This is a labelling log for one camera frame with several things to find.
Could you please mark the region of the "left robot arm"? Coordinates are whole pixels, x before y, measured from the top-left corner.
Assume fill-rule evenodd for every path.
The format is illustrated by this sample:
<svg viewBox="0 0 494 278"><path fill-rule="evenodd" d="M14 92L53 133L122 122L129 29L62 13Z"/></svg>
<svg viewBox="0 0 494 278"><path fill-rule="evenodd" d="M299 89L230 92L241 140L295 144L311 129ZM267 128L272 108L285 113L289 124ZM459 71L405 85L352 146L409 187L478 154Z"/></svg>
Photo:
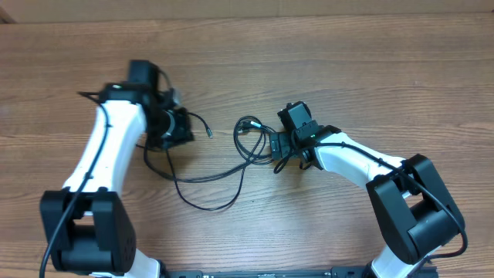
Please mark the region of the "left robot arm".
<svg viewBox="0 0 494 278"><path fill-rule="evenodd" d="M94 277L166 277L165 265L137 248L121 192L141 135L145 147L166 151L193 141L188 111L165 72L148 60L130 61L126 80L81 95L96 105L92 134L62 189L46 191L39 210L47 239L39 275L61 272Z"/></svg>

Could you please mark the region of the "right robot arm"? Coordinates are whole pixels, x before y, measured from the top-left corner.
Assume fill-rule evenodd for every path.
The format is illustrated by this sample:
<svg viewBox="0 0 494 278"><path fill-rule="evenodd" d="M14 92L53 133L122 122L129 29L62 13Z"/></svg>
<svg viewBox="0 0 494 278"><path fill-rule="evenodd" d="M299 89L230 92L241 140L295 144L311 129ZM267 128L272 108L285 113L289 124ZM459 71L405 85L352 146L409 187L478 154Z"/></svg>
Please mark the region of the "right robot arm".
<svg viewBox="0 0 494 278"><path fill-rule="evenodd" d="M460 256L468 238L465 220L433 163L424 155L404 159L320 125L308 106L288 103L278 112L284 127L270 137L279 173L290 158L345 177L368 193L386 246L365 266L334 266L330 277L437 277L433 259Z"/></svg>

